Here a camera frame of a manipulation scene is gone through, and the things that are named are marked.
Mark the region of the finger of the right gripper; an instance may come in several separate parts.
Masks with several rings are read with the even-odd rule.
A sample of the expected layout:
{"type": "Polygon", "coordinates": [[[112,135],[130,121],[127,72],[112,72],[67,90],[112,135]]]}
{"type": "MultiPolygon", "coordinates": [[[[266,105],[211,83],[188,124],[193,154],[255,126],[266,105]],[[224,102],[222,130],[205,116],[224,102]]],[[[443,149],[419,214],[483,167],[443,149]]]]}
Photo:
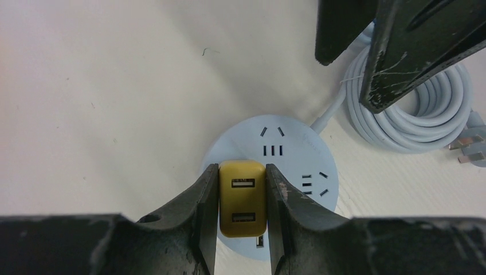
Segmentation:
{"type": "Polygon", "coordinates": [[[315,58],[327,66],[343,53],[375,18],[375,0],[319,0],[315,58]]]}
{"type": "Polygon", "coordinates": [[[360,103],[380,113],[485,48],[485,1],[379,1],[360,103]]]}

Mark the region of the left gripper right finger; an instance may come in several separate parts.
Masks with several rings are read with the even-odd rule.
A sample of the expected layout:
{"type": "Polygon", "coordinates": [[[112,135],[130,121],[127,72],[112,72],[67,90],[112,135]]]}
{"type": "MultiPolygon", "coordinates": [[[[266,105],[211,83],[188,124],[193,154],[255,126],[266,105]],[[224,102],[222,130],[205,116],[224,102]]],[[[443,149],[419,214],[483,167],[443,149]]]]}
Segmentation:
{"type": "Polygon", "coordinates": [[[485,220],[345,218],[266,166],[273,274],[484,274],[485,220]]]}

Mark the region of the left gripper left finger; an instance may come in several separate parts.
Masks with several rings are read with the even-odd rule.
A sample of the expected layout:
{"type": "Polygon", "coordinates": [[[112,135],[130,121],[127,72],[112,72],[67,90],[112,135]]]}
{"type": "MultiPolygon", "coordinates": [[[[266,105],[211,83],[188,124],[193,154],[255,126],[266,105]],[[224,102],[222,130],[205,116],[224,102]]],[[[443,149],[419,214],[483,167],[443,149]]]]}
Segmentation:
{"type": "Polygon", "coordinates": [[[1,217],[2,274],[213,274],[218,166],[133,222],[121,214],[1,217]]]}

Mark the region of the yellow USB charger plug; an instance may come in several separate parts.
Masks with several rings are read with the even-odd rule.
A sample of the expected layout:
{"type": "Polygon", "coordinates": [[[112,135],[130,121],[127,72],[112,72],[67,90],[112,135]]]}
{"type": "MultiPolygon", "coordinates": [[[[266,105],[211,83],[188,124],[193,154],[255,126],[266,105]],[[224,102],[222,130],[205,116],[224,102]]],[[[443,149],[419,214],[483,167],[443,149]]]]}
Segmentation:
{"type": "Polygon", "coordinates": [[[227,160],[219,168],[220,231],[228,238],[258,237],[267,227],[266,171],[254,160],[227,160]]]}

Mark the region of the round blue power socket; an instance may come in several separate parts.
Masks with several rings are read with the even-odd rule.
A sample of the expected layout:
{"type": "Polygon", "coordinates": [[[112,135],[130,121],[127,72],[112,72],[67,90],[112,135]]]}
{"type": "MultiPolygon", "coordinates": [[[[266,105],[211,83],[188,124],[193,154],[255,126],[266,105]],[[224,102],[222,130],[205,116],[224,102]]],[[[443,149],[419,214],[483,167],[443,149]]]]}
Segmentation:
{"type": "Polygon", "coordinates": [[[241,121],[215,140],[200,170],[213,163],[246,159],[275,164],[297,189],[335,211],[339,194],[336,164],[324,140],[307,124],[279,115],[241,121]]]}

